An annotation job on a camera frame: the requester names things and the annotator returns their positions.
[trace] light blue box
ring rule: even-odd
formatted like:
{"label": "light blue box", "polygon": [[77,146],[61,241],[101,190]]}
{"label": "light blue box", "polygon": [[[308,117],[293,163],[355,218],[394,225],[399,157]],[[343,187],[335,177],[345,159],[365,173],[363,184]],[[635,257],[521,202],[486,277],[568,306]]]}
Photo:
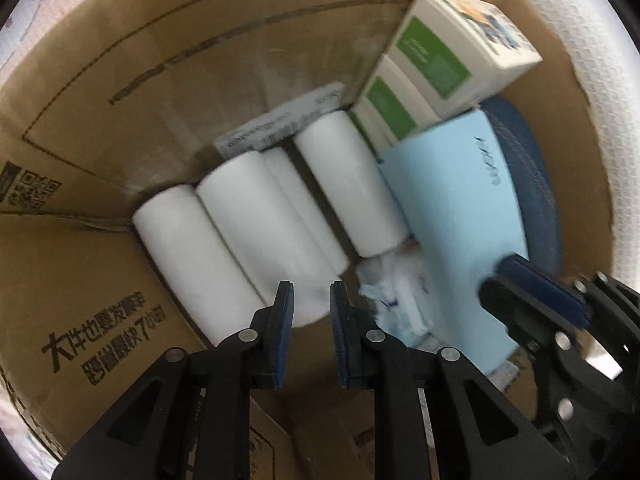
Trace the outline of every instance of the light blue box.
{"label": "light blue box", "polygon": [[422,245],[441,312],[436,336],[485,374],[517,348],[478,289],[508,254],[527,258],[518,200],[485,114],[469,112],[383,152],[380,170]]}

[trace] white roll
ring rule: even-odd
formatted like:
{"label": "white roll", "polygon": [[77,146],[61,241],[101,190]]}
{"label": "white roll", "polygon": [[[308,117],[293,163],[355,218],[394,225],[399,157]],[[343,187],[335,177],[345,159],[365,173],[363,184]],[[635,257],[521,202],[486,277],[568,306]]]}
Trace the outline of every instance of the white roll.
{"label": "white roll", "polygon": [[294,141],[360,256],[385,253],[410,236],[376,159],[345,112],[321,117]]}
{"label": "white roll", "polygon": [[280,280],[288,280],[294,286],[293,326],[329,312],[329,287],[338,277],[260,153],[227,161],[196,192],[265,301],[273,301]]}
{"label": "white roll", "polygon": [[282,148],[271,148],[262,156],[336,274],[342,274],[349,267],[349,259],[287,152]]}
{"label": "white roll", "polygon": [[247,328],[254,312],[265,306],[193,187],[157,194],[135,212],[133,225],[171,290],[213,344]]}

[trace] screw head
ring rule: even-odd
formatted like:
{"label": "screw head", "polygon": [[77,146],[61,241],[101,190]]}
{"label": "screw head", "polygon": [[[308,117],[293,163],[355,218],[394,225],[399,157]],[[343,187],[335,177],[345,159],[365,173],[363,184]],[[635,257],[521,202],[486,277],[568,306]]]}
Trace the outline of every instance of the screw head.
{"label": "screw head", "polygon": [[565,351],[571,348],[571,340],[564,332],[556,332],[556,344]]}
{"label": "screw head", "polygon": [[453,348],[452,346],[443,348],[440,352],[440,355],[442,355],[442,358],[445,361],[449,361],[450,363],[455,363],[458,359],[460,359],[460,352],[457,348]]}
{"label": "screw head", "polygon": [[253,328],[245,328],[240,331],[238,337],[240,338],[240,341],[250,343],[251,341],[258,339],[258,333]]}
{"label": "screw head", "polygon": [[182,348],[169,348],[164,353],[164,358],[170,363],[177,363],[178,361],[182,361],[184,354],[185,352]]}
{"label": "screw head", "polygon": [[562,420],[571,420],[574,416],[574,405],[569,399],[561,399],[558,402],[558,416]]}
{"label": "screw head", "polygon": [[385,333],[382,330],[369,330],[367,332],[367,339],[372,343],[382,343],[385,337]]}
{"label": "screw head", "polygon": [[587,287],[585,287],[584,283],[581,282],[580,280],[575,280],[574,281],[574,287],[581,294],[585,294],[587,292]]}

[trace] white textured fabric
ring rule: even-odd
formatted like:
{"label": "white textured fabric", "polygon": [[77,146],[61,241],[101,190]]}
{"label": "white textured fabric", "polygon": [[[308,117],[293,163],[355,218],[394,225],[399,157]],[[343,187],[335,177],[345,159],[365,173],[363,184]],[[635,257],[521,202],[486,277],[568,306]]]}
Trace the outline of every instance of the white textured fabric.
{"label": "white textured fabric", "polygon": [[613,275],[638,288],[640,54],[607,0],[531,1],[564,43],[590,99],[612,193]]}

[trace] white box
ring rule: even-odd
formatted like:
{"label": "white box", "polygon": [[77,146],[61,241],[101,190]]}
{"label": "white box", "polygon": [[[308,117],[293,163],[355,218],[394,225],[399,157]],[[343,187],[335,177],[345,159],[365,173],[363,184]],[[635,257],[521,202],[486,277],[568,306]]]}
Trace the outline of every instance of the white box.
{"label": "white box", "polygon": [[388,55],[443,120],[542,60],[498,7],[480,0],[414,0]]}
{"label": "white box", "polygon": [[386,138],[384,127],[375,120],[376,111],[366,101],[358,99],[349,115],[372,152],[378,154],[393,147]]}
{"label": "white box", "polygon": [[352,112],[369,133],[378,152],[382,137],[395,146],[405,137],[423,132],[440,118],[409,78],[383,54]]}

